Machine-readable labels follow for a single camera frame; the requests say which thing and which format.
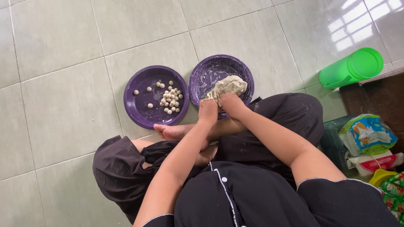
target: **bare foot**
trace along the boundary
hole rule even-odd
[[[195,124],[183,124],[176,126],[168,126],[163,124],[153,125],[154,129],[157,131],[162,139],[174,141],[180,141],[194,126]],[[201,151],[206,150],[208,146],[208,139],[205,139],[202,144]]]

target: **yellow object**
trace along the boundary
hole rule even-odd
[[[378,169],[375,171],[375,174],[373,175],[372,179],[369,181],[369,184],[375,186],[375,187],[380,187],[381,184],[387,180],[388,178],[397,175],[398,172],[392,172],[392,171],[387,171],[384,169]]]

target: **flour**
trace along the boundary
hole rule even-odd
[[[227,93],[235,93],[237,96],[242,95],[247,90],[247,83],[239,76],[227,76],[223,80],[216,82],[215,87],[210,90],[205,99],[213,99],[222,108],[220,104],[220,96]]]

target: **purple plate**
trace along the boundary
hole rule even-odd
[[[160,106],[160,101],[163,99],[164,91],[168,90],[170,80],[174,82],[173,88],[178,88],[184,98],[179,99],[179,113],[171,115],[164,112],[164,108]],[[164,88],[156,86],[160,81],[165,85]],[[182,76],[175,70],[162,66],[152,65],[135,73],[128,81],[124,91],[124,106],[128,116],[134,123],[142,128],[154,129],[154,124],[174,125],[178,123],[187,113],[189,97],[188,86]],[[138,95],[134,95],[135,90],[139,91]],[[153,108],[148,108],[147,105],[153,104]]]
[[[189,78],[189,96],[194,106],[199,109],[199,100],[212,90],[217,81],[231,75],[247,82],[247,90],[240,98],[246,105],[250,104],[254,94],[254,79],[248,67],[233,56],[213,55],[197,64]],[[219,119],[227,117],[226,113],[219,113]]]

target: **hand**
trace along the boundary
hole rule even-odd
[[[220,103],[223,106],[223,110],[236,120],[240,120],[246,112],[251,111],[235,93],[223,94],[220,97]]]
[[[198,116],[198,122],[213,126],[217,121],[217,103],[213,99],[199,101]]]

